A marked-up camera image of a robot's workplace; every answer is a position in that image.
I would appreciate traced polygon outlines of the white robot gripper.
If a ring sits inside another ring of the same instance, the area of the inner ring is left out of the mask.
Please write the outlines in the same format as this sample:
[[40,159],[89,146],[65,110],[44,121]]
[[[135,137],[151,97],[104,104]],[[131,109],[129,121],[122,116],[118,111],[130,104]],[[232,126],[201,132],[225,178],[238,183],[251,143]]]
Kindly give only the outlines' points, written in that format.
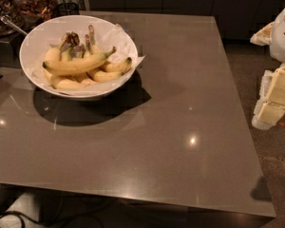
[[252,126],[269,130],[285,114],[285,8],[274,22],[256,32],[250,42],[270,46],[271,57],[283,63],[275,71],[264,72],[254,109]]

